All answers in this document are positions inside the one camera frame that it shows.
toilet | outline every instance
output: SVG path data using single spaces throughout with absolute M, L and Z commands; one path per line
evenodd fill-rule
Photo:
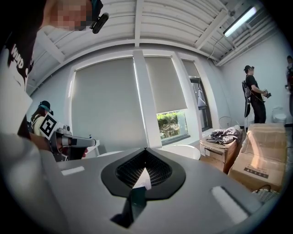
M 286 124 L 286 115 L 283 112 L 283 108 L 276 107 L 272 109 L 272 121 L 275 123 L 281 123 L 282 125 Z

gray roller blind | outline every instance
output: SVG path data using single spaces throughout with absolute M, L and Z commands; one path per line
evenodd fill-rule
M 182 60 L 189 76 L 200 77 L 193 61 Z
M 76 72 L 72 128 L 74 135 L 100 140 L 100 153 L 147 147 L 133 58 Z
M 146 57 L 157 113 L 187 109 L 171 58 Z

white corrugated ceiling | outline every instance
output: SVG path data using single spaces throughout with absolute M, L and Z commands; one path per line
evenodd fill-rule
M 39 32 L 29 75 L 31 94 L 56 69 L 84 53 L 120 44 L 156 43 L 188 48 L 223 65 L 261 43 L 276 25 L 264 9 L 231 36 L 223 32 L 251 6 L 245 0 L 102 0 L 110 18 L 99 34 L 45 27 Z

black shirt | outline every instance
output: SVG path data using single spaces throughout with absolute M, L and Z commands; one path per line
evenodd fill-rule
M 250 91 L 252 92 L 252 95 L 251 96 L 254 96 L 255 95 L 260 100 L 262 100 L 262 97 L 261 97 L 261 94 L 260 93 L 256 93 L 256 92 L 254 92 L 254 91 L 251 90 L 251 86 L 252 85 L 255 85 L 258 88 L 258 85 L 257 85 L 257 82 L 256 82 L 254 76 L 253 75 L 247 75 L 245 81 L 246 81 L 246 84 L 249 87 Z
M 4 35 L 7 39 L 1 53 L 4 53 L 7 50 L 9 51 L 7 58 L 8 67 L 1 67 L 0 69 L 13 70 L 11 73 L 14 77 L 7 78 L 15 79 L 21 88 L 23 88 L 24 92 L 26 90 L 28 73 L 31 71 L 33 65 L 33 46 L 35 44 L 37 32 L 43 23 L 43 10 L 45 4 L 46 0 L 30 1 L 29 9 L 21 9 L 19 14 L 14 16 L 15 19 L 13 24 L 10 24 L 11 28 L 7 31 L 9 34 Z M 30 138 L 26 116 L 24 116 L 18 134 Z

sleeve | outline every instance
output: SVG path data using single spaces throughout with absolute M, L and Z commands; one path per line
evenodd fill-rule
M 42 122 L 44 121 L 45 117 L 41 116 L 37 119 L 37 121 L 35 122 L 35 124 L 33 125 L 33 132 L 35 135 L 37 136 L 43 136 L 41 131 L 40 131 L 40 127 Z
M 248 86 L 256 85 L 256 80 L 253 75 L 249 75 L 246 79 L 246 83 Z

